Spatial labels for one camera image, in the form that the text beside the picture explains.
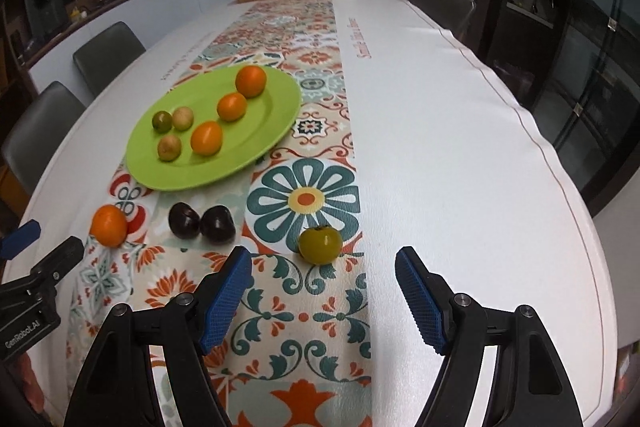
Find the orange tangerine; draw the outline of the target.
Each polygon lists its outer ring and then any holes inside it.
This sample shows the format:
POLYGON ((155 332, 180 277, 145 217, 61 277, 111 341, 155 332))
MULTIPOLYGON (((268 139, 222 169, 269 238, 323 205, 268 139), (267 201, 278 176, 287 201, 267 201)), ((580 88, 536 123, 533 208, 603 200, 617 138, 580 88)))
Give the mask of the orange tangerine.
POLYGON ((257 98, 265 90, 267 74, 259 66, 246 65, 235 76, 235 89, 245 98, 257 98))
POLYGON ((208 120, 196 127, 190 139, 192 152, 203 157, 217 154, 224 141, 222 128, 217 121, 208 120))
POLYGON ((127 229, 125 213, 115 205, 103 205, 92 217, 90 234, 101 245, 116 248, 125 242, 127 229))
POLYGON ((240 92, 232 92, 223 96, 217 103, 218 117, 225 122, 237 121, 244 117, 247 101, 240 92))

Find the small yellow fruit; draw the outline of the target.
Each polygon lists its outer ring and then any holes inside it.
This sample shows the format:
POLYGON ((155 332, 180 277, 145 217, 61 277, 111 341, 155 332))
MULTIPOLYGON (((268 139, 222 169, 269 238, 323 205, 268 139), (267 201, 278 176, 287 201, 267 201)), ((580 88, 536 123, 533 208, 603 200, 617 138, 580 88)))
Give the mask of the small yellow fruit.
POLYGON ((165 135, 157 143, 156 153, 160 161, 174 161, 180 156, 181 151, 182 143, 177 135, 165 135))

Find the small green fruit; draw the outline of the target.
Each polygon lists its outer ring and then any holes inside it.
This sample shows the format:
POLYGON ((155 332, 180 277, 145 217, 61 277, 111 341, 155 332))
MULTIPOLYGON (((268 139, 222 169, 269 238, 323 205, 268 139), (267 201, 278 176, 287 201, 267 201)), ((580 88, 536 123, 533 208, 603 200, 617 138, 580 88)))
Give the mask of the small green fruit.
POLYGON ((164 134, 169 132, 174 124, 172 123, 171 113, 166 110, 159 110, 152 117, 152 128, 158 134, 164 134))

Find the small yellow-brown fruit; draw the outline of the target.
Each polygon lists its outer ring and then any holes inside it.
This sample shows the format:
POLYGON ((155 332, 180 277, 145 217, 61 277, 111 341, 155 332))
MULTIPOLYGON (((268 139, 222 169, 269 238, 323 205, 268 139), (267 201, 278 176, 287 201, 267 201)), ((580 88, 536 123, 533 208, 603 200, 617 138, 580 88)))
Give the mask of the small yellow-brown fruit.
POLYGON ((194 121, 193 110, 188 106, 177 107, 171 115, 172 124, 177 131, 183 132, 192 127, 194 121))

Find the grey chair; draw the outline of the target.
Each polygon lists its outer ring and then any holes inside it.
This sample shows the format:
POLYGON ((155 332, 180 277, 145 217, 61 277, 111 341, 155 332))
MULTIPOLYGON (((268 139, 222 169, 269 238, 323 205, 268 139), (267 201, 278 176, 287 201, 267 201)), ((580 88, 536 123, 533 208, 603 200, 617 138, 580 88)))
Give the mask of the grey chair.
POLYGON ((144 52, 144 45, 130 27, 117 22, 81 46, 73 54, 73 61, 96 98, 144 52))
POLYGON ((476 9, 473 0, 411 0, 440 27, 448 29, 462 40, 471 23, 476 9))
POLYGON ((34 193, 54 153, 85 109, 63 83, 53 81, 9 132, 1 155, 27 194, 34 193))

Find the dark purple plum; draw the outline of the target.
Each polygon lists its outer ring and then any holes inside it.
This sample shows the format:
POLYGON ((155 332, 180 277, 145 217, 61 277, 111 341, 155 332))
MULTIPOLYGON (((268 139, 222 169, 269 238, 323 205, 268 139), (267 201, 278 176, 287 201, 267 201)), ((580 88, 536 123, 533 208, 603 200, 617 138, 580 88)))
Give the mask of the dark purple plum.
POLYGON ((235 238, 235 225, 230 210, 216 205, 204 211, 200 221, 201 234, 212 244, 225 244, 235 238))
POLYGON ((200 215, 185 202, 176 202, 168 212, 168 225, 178 239, 195 239, 200 234, 200 215))

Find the patterned table runner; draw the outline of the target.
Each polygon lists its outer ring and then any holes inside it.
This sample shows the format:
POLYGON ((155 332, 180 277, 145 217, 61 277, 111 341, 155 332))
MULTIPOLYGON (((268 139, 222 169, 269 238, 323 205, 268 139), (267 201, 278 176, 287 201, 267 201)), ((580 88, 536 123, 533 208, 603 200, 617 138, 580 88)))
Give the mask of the patterned table runner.
POLYGON ((66 381, 73 384, 116 303, 158 308, 221 268, 227 244, 178 239, 168 212, 185 202, 226 206, 252 281, 224 341, 205 364, 235 426, 367 426, 371 341, 360 245, 360 197, 344 72, 331 0, 259 2, 213 38, 181 83, 217 68, 256 65, 292 76, 302 105, 291 130, 229 178, 182 192, 151 190, 119 166, 103 200, 128 218, 116 248, 88 239, 74 282, 66 381), (298 250, 303 231, 329 225, 343 239, 328 265, 298 250))

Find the green plastic plate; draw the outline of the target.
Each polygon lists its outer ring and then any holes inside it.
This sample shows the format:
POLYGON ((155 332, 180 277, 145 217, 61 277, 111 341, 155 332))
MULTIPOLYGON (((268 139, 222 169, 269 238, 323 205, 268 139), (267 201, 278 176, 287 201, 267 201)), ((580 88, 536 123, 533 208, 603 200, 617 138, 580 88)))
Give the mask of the green plastic plate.
POLYGON ((181 191, 217 182, 240 171, 277 145, 291 130, 302 94, 286 72, 264 66, 265 89, 246 101, 234 121, 223 120, 218 103, 235 94, 240 65, 217 68, 173 87, 154 102, 132 128, 125 164, 143 186, 181 191), (186 130, 157 131, 153 116, 186 107, 193 122, 186 130))

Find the black coffee machine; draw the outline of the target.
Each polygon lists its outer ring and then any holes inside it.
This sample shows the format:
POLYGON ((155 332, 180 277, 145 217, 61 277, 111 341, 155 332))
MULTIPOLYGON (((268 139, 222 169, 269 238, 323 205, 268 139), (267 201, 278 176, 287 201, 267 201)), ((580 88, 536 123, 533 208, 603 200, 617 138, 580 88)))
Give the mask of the black coffee machine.
POLYGON ((48 40, 61 32, 70 21, 63 0, 25 0, 32 36, 48 40))

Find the green persimmon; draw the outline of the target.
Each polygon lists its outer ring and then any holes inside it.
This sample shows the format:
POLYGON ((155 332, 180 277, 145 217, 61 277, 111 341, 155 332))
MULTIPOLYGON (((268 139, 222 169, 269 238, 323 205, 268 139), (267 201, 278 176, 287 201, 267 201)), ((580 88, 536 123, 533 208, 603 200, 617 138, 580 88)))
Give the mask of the green persimmon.
POLYGON ((329 225, 319 225, 303 231, 298 239, 299 254, 312 265, 328 265, 342 252, 343 239, 329 225))

